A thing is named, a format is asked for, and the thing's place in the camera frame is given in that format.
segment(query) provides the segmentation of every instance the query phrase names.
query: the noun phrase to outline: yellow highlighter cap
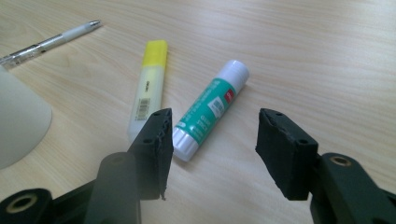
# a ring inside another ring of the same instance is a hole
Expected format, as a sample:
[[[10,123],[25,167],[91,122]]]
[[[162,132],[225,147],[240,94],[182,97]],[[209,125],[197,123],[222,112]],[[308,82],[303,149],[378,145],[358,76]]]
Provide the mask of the yellow highlighter cap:
[[[146,45],[142,66],[161,65],[165,68],[168,44],[164,40],[152,40]]]

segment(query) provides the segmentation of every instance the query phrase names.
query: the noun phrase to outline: white cup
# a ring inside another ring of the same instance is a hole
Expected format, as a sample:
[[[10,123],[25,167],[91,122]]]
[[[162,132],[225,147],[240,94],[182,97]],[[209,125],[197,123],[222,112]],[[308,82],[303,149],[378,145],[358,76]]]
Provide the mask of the white cup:
[[[37,146],[51,118],[50,105],[0,65],[0,169]]]

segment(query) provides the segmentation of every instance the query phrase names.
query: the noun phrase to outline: white cylindrical object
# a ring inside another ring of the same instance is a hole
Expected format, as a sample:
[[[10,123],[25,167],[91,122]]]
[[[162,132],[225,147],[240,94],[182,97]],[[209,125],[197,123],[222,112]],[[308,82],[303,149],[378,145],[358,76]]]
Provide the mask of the white cylindrical object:
[[[51,118],[50,105],[0,65],[0,169],[35,148]]]
[[[244,64],[228,61],[173,130],[174,154],[189,161],[248,80]]]

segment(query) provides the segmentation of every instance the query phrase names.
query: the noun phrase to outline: barcode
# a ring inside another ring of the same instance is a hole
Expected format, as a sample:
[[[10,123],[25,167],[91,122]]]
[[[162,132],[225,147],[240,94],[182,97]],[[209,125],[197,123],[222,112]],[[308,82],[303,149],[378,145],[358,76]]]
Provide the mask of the barcode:
[[[139,99],[139,107],[137,108],[135,120],[147,119],[149,112],[149,98]]]

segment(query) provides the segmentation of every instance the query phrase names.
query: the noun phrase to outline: white cap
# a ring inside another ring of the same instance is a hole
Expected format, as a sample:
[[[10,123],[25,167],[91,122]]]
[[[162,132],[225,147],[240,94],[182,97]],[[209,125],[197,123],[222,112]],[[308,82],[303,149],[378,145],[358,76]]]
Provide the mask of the white cap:
[[[236,94],[238,94],[248,80],[248,69],[243,63],[237,60],[230,60],[224,65],[216,77],[230,83],[235,89]]]
[[[189,161],[198,149],[198,143],[177,127],[173,130],[172,138],[174,154],[183,161]]]

